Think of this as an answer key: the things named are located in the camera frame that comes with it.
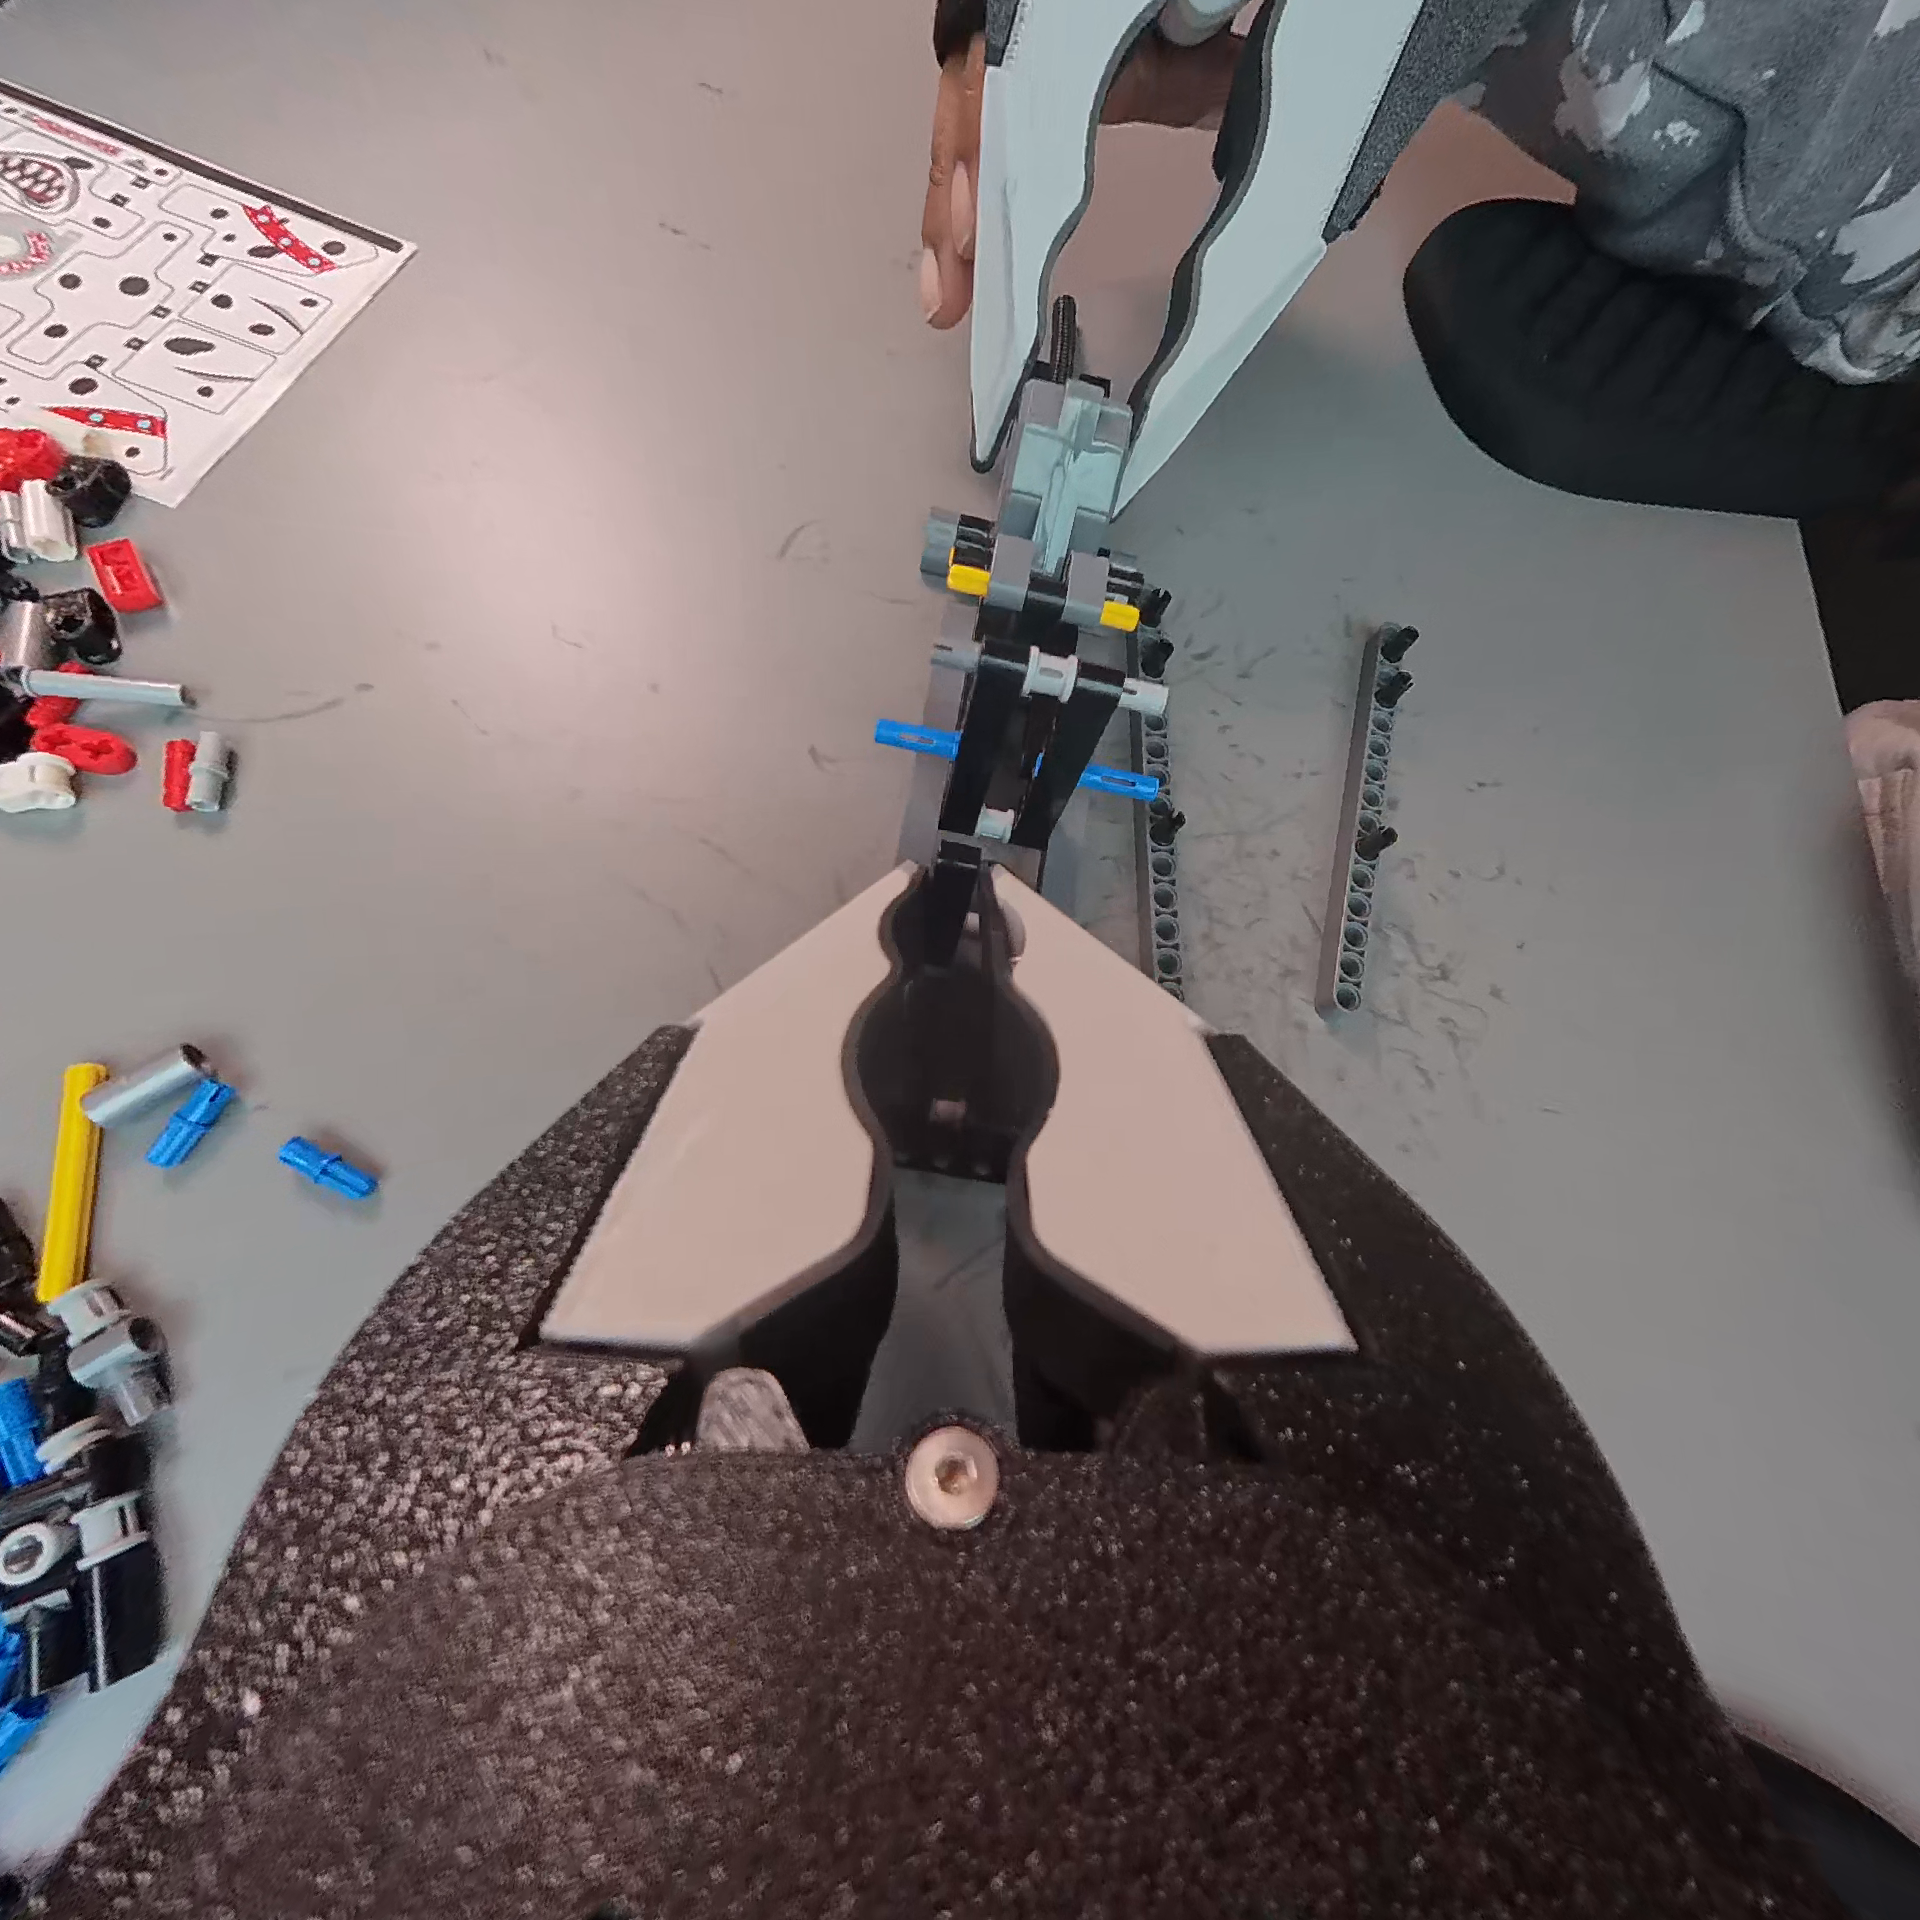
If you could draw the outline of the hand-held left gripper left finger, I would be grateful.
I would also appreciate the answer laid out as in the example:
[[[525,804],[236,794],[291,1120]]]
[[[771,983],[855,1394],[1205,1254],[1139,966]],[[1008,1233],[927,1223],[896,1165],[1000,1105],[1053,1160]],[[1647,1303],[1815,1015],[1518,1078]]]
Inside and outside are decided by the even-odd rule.
[[[892,1149],[856,1023],[896,975],[901,864],[711,998],[540,1322],[670,1365],[668,1413],[749,1367],[810,1441],[845,1441],[896,1306]]]

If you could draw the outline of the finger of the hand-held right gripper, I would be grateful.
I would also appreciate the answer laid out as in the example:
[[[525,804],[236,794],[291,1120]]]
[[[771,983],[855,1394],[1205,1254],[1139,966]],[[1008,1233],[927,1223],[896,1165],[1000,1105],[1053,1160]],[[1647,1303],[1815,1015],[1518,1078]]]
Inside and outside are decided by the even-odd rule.
[[[1240,55],[1253,104],[1234,134],[1213,210],[1168,292],[1162,345],[1128,400],[1124,510],[1328,252],[1328,221],[1405,52],[1420,2],[1263,5]]]
[[[971,465],[999,458],[1088,207],[1100,108],[1159,2],[990,2],[968,335]]]

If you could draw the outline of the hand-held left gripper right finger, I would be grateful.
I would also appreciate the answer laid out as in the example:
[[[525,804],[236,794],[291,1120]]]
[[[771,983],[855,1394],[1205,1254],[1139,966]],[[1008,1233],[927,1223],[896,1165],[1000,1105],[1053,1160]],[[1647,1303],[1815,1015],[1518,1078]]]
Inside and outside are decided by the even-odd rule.
[[[1005,1184],[1000,1297],[1024,1444],[1094,1444],[1163,1380],[1360,1344],[1213,1036],[1005,870],[1005,988],[1039,1055]]]

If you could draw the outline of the long grey perforated beam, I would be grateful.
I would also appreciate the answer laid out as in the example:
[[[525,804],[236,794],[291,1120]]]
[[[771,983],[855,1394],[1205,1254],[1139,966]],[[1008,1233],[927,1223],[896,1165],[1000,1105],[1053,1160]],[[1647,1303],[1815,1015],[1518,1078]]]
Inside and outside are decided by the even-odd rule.
[[[1172,797],[1170,735],[1165,708],[1127,712],[1131,769],[1157,783],[1149,799],[1135,804],[1135,929],[1139,966],[1168,997],[1183,1001],[1183,929],[1180,901],[1180,848],[1151,848],[1146,812],[1155,799]]]

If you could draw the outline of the toy truck chassis assembly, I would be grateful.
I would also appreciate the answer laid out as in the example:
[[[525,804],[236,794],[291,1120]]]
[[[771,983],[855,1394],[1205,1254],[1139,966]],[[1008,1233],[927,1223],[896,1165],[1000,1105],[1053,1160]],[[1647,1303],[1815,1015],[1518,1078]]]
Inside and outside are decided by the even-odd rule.
[[[1075,303],[1060,296],[1019,391],[995,511],[926,522],[918,569],[946,607],[924,716],[872,728],[917,761],[901,830],[917,870],[903,988],[869,1044],[904,1167],[1003,1180],[1019,1101],[1037,1090],[1003,983],[1018,929],[992,874],[1039,890],[1075,799],[1120,801],[1135,826],[1135,804],[1157,793],[1131,769],[1127,712],[1165,705],[1135,646],[1163,633],[1168,593],[1114,544],[1131,428],[1109,384],[1082,369]]]

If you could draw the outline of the long grey beam with pins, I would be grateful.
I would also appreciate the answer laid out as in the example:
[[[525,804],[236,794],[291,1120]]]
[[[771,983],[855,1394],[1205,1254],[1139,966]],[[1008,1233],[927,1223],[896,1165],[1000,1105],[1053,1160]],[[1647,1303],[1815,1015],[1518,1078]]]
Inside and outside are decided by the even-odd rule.
[[[1373,865],[1358,864],[1352,855],[1356,830],[1364,823],[1392,824],[1384,817],[1384,785],[1398,705],[1394,710],[1376,708],[1373,688],[1376,673],[1389,664],[1405,666],[1405,657],[1389,662],[1379,656],[1380,625],[1362,645],[1350,742],[1340,789],[1328,909],[1315,981],[1315,1008],[1323,1020],[1356,1012],[1362,1006],[1382,855]]]

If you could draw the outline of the person's right forearm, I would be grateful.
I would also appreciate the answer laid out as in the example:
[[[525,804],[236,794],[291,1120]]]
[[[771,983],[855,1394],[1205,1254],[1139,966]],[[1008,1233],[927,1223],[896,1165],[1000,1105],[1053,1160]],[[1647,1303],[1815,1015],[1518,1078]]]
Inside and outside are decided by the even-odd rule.
[[[1533,5],[1460,100],[1603,252],[1722,281],[1815,373],[1915,376],[1915,2]]]

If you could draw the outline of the person's right hand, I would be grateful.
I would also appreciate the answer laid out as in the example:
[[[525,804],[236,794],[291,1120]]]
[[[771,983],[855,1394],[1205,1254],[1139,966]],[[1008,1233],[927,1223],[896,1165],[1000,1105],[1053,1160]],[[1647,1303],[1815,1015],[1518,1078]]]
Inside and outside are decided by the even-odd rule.
[[[940,88],[930,122],[927,191],[922,214],[922,313],[935,329],[955,326],[971,308],[976,274],[976,174],[988,73],[984,2],[942,2],[932,18]],[[1213,140],[1221,170],[1240,127],[1221,134],[1245,37],[1223,23],[1205,39],[1168,39],[1143,29],[1110,82],[1100,120],[1107,127],[1172,127]]]

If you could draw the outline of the grey black tube piece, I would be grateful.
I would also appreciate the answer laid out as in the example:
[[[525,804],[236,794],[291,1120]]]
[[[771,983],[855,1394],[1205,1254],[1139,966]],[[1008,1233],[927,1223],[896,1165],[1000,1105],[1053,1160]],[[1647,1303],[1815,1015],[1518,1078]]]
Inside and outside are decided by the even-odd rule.
[[[140,1066],[108,1073],[79,1097],[79,1112],[98,1128],[115,1128],[179,1103],[212,1078],[204,1048],[176,1044]]]

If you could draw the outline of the yellow axle rod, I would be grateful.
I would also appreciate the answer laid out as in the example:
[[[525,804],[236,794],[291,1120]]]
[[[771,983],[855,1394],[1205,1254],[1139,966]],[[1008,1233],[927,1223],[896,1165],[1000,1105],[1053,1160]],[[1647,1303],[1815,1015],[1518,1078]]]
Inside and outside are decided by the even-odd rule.
[[[101,1063],[72,1063],[64,1069],[53,1180],[34,1281],[34,1297],[42,1305],[64,1296],[87,1278],[102,1128],[84,1112],[83,1101],[106,1078],[108,1066]]]

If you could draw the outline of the pile of blue black pins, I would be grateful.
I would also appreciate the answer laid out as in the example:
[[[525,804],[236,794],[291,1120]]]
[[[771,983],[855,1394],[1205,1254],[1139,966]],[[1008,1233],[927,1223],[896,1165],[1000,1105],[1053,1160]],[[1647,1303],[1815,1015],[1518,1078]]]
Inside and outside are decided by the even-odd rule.
[[[2,1761],[58,1696],[111,1688],[166,1641],[146,1423],[168,1402],[165,1338],[102,1281],[43,1303],[2,1214]]]

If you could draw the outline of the person's grey hoodie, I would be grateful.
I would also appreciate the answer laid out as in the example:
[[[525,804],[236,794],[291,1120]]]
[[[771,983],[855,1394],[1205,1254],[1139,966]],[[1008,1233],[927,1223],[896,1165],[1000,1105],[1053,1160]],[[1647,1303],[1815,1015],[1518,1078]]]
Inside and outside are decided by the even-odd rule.
[[[1901,970],[1917,990],[1917,702],[1866,703],[1842,728]]]

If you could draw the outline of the white sticker sheet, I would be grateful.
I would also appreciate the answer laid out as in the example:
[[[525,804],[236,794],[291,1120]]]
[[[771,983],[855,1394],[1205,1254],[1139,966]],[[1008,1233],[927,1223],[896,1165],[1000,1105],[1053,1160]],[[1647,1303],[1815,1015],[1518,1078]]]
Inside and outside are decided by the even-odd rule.
[[[2,84],[2,420],[176,508],[411,242]]]

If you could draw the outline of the pile of toy brick pieces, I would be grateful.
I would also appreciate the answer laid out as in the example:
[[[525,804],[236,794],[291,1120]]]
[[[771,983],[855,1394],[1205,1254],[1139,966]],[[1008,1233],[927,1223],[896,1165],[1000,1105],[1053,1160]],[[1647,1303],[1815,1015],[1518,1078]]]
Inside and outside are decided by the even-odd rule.
[[[128,777],[138,744],[84,708],[192,712],[171,681],[123,673],[123,625],[165,609],[140,546],[111,535],[132,473],[43,428],[2,431],[2,813],[68,812]]]

